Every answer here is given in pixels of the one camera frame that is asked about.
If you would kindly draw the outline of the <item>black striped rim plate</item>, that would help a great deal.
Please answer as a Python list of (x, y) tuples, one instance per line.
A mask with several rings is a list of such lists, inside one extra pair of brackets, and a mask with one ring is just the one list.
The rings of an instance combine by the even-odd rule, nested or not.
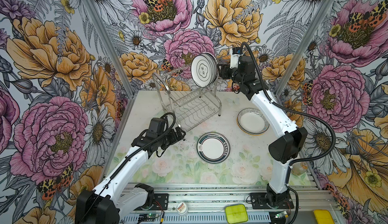
[(236, 121), (242, 131), (253, 136), (265, 133), (270, 126), (263, 113), (255, 108), (246, 108), (240, 111)]

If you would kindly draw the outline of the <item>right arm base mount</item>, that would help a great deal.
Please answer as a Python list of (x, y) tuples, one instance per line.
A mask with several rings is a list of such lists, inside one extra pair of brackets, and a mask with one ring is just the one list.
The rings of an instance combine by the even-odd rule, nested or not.
[(294, 203), (289, 192), (282, 194), (250, 193), (246, 199), (253, 209), (294, 209)]

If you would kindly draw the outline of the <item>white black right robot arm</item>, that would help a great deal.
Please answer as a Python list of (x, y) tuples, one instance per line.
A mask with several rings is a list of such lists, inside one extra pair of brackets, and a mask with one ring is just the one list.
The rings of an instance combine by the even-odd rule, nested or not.
[(275, 141), (268, 146), (273, 164), (272, 176), (267, 185), (267, 199), (275, 203), (289, 194), (291, 162), (298, 157), (306, 140), (307, 131), (300, 128), (276, 104), (264, 82), (256, 78), (256, 60), (249, 56), (233, 54), (229, 64), (220, 64), (219, 75), (223, 79), (232, 79), (239, 90), (264, 115), (275, 133)]

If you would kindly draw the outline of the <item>green rim white plate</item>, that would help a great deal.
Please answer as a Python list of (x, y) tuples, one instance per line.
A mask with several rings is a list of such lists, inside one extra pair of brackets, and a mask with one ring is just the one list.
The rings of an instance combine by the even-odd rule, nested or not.
[(225, 161), (229, 157), (230, 151), (229, 141), (220, 133), (206, 133), (197, 141), (197, 153), (199, 157), (211, 164)]

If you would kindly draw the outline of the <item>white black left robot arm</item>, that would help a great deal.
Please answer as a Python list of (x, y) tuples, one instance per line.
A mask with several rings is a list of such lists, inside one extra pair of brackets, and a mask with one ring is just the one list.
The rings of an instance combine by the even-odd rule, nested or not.
[(186, 132), (176, 124), (174, 113), (168, 112), (153, 118), (131, 143), (131, 147), (118, 166), (91, 191), (84, 190), (78, 196), (75, 209), (76, 224), (117, 224), (138, 208), (163, 206), (154, 197), (153, 187), (137, 184), (129, 194), (123, 195), (125, 187), (134, 174), (158, 149), (183, 140)]

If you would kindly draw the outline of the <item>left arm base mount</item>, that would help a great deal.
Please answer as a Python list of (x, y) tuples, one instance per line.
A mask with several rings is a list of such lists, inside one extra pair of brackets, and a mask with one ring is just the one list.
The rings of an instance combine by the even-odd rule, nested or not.
[(160, 210), (159, 203), (163, 210), (168, 209), (169, 204), (169, 194), (167, 193), (156, 193), (154, 194), (154, 200), (150, 207), (150, 210)]

